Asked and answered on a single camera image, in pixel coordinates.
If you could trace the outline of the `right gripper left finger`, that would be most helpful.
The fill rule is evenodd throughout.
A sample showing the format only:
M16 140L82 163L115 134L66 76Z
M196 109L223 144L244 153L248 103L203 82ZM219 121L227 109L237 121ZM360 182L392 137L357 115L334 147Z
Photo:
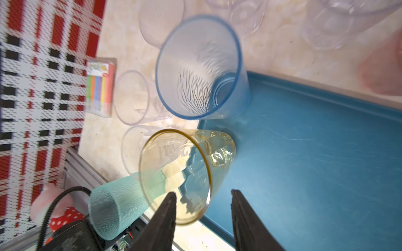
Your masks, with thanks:
M171 251L177 216L177 196L169 192L129 251Z

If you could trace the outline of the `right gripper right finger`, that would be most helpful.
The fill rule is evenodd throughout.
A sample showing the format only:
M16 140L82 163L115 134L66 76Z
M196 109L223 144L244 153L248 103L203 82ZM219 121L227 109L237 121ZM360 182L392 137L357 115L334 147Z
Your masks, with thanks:
M276 240L263 225L244 195L232 190L231 214L237 251L275 251Z

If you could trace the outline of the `clear faceted cup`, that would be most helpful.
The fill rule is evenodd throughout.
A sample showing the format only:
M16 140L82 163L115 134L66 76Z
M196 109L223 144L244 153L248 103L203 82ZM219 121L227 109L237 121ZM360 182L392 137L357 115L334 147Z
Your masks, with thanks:
M128 126L172 117L159 98L156 84L135 70L126 71L118 77L113 107L120 121Z
M139 160L143 147L152 135L161 131L162 127L134 125L124 134L121 142L121 159L129 175L139 171Z

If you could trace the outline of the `green textured plastic cup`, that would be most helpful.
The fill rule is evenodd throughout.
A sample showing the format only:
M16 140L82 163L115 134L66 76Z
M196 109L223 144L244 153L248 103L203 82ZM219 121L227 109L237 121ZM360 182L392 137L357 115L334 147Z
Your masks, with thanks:
M139 173L101 185L91 192L89 218L95 232L111 241L134 223L149 207L149 202L165 194L165 176L145 174L146 194Z

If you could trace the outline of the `blue textured plastic cup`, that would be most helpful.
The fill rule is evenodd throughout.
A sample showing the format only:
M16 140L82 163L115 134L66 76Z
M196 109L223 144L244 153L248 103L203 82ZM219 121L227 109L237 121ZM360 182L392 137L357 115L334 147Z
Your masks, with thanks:
M212 15L177 26L160 49L156 88L164 107L181 119L224 119L244 112L251 92L233 28Z

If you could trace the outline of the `yellow plastic cup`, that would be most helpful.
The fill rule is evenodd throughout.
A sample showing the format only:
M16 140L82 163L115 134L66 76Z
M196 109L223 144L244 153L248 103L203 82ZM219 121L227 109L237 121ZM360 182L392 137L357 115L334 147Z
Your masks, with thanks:
M220 131L163 129L142 148L141 189L153 211L170 192L177 197L176 223L202 218L219 192L236 156L233 138Z

